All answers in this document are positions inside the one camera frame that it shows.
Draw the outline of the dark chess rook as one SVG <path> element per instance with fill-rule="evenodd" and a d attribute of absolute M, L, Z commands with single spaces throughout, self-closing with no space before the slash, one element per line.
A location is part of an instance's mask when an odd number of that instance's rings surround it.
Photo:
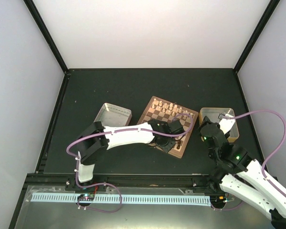
<path fill-rule="evenodd" d="M 178 142 L 177 142 L 176 149 L 177 149 L 177 150 L 180 150 L 181 146 L 182 146 L 182 141 L 178 141 Z"/>

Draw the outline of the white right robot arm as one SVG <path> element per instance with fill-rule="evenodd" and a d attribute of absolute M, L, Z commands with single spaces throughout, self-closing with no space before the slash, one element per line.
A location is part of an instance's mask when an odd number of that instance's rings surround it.
<path fill-rule="evenodd" d="M 199 126 L 209 157 L 216 163 L 207 180 L 208 189 L 236 196 L 263 213 L 274 228 L 286 229 L 286 188 L 245 148 L 228 141 L 234 118 L 227 115 L 223 119 L 227 123 L 215 123 L 205 116 Z"/>

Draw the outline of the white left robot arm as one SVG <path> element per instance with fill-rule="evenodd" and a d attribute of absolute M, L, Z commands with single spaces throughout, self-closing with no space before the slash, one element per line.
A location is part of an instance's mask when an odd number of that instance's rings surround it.
<path fill-rule="evenodd" d="M 88 190 L 93 184 L 93 171 L 98 160 L 106 151 L 130 144 L 155 144 L 164 152 L 169 152 L 175 145 L 176 138 L 184 136 L 181 122 L 176 119 L 170 123 L 151 119 L 148 122 L 124 127 L 103 126 L 101 122 L 92 125 L 93 137 L 82 136 L 78 142 L 79 158 L 76 185 L 81 190 Z"/>

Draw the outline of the wooden chess board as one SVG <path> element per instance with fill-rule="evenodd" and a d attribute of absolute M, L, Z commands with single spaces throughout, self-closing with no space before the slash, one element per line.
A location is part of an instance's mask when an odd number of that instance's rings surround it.
<path fill-rule="evenodd" d="M 157 119 L 170 123 L 176 117 L 177 114 L 180 114 L 180 116 L 178 116 L 177 118 L 183 125 L 184 130 L 187 130 L 188 133 L 186 133 L 184 136 L 176 138 L 176 143 L 174 147 L 168 152 L 168 154 L 173 155 L 177 158 L 182 158 L 190 135 L 193 131 L 195 122 L 198 118 L 197 111 L 182 107 L 177 103 L 172 103 L 162 98 L 153 96 L 147 104 L 145 110 L 143 111 L 138 121 L 138 124 L 148 122 L 151 119 Z"/>

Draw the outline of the white chess pieces row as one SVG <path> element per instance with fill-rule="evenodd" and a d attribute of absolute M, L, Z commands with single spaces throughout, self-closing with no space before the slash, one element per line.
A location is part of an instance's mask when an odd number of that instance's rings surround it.
<path fill-rule="evenodd" d="M 177 104 L 165 102 L 157 98 L 152 99 L 151 105 L 147 110 L 147 116 L 151 119 L 170 122 L 177 114 L 189 114 L 194 119 L 194 113 L 184 110 Z"/>

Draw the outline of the yellow metal tray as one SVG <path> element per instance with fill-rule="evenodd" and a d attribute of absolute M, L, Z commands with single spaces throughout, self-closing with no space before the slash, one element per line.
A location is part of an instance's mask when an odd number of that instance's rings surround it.
<path fill-rule="evenodd" d="M 200 112 L 199 112 L 199 125 L 201 124 L 203 118 L 205 116 L 208 116 L 209 119 L 212 121 L 212 122 L 216 122 L 216 123 L 219 123 L 219 115 L 220 113 L 228 113 L 230 115 L 233 115 L 235 116 L 235 113 L 234 113 L 234 110 L 232 108 L 215 108 L 215 107 L 203 107 Z M 229 143 L 234 143 L 237 139 L 239 138 L 239 135 L 236 139 L 234 138 L 227 138 Z"/>

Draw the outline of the pink metal tray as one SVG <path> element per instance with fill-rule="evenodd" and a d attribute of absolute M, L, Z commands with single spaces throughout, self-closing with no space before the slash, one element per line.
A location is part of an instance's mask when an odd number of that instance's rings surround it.
<path fill-rule="evenodd" d="M 127 126 L 132 118 L 130 109 L 110 103 L 104 103 L 100 108 L 94 122 L 101 122 L 103 126 Z"/>

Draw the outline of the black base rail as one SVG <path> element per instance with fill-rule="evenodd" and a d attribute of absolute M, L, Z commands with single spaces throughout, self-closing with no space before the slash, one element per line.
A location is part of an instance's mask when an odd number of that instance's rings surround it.
<path fill-rule="evenodd" d="M 155 187 L 155 188 L 189 188 L 195 192 L 214 193 L 214 186 L 209 186 L 208 175 L 117 175 L 96 174 L 81 186 L 109 183 L 116 187 Z M 76 185 L 74 174 L 28 174 L 24 181 L 24 188 L 28 186 L 62 186 L 68 191 L 81 192 Z"/>

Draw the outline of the black frame post right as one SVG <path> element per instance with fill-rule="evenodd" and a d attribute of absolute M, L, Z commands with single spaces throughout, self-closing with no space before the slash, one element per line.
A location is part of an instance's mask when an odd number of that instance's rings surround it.
<path fill-rule="evenodd" d="M 243 64 L 245 63 L 247 57 L 249 56 L 251 50 L 253 49 L 255 43 L 257 42 L 258 38 L 260 37 L 261 33 L 263 32 L 265 26 L 267 25 L 279 3 L 280 0 L 269 1 L 266 9 L 264 10 L 259 22 L 257 23 L 252 35 L 250 36 L 245 48 L 243 49 L 238 61 L 233 68 L 233 71 L 235 73 L 239 73 L 239 71 L 241 70 Z"/>

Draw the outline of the black frame post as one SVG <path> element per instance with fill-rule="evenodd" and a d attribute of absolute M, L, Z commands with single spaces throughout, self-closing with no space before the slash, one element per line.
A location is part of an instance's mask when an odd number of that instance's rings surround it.
<path fill-rule="evenodd" d="M 239 71 L 241 70 L 243 64 L 245 63 L 247 57 L 249 56 L 251 50 L 253 49 L 255 43 L 257 42 L 258 38 L 260 37 L 261 33 L 263 32 L 265 26 L 267 25 L 279 3 L 280 0 L 269 1 L 266 9 L 264 10 L 259 22 L 257 23 L 252 35 L 250 36 L 245 48 L 243 49 L 238 61 L 233 68 L 233 71 L 235 73 L 239 73 Z"/>
<path fill-rule="evenodd" d="M 49 46 L 52 54 L 54 55 L 56 61 L 58 62 L 61 70 L 66 73 L 68 71 L 68 67 L 65 63 L 65 61 L 62 58 L 62 55 L 60 54 L 57 45 L 55 44 L 44 20 L 42 19 L 42 16 L 40 15 L 34 1 L 32 0 L 23 0 L 25 3 L 27 9 L 29 10 L 31 16 L 33 17 L 36 25 L 38 26 L 40 32 L 42 33 L 47 45 Z"/>

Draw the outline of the black frame post left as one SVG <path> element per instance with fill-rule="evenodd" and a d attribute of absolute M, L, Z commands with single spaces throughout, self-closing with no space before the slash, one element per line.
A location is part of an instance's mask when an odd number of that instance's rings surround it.
<path fill-rule="evenodd" d="M 68 71 L 68 67 L 65 63 L 65 61 L 62 58 L 62 55 L 60 54 L 57 45 L 55 44 L 44 20 L 42 19 L 42 16 L 40 15 L 34 1 L 32 0 L 23 0 L 25 3 L 27 9 L 29 10 L 31 16 L 33 17 L 36 25 L 38 26 L 40 32 L 42 33 L 47 45 L 49 46 L 52 54 L 54 55 L 56 61 L 58 62 L 61 70 L 66 73 Z"/>

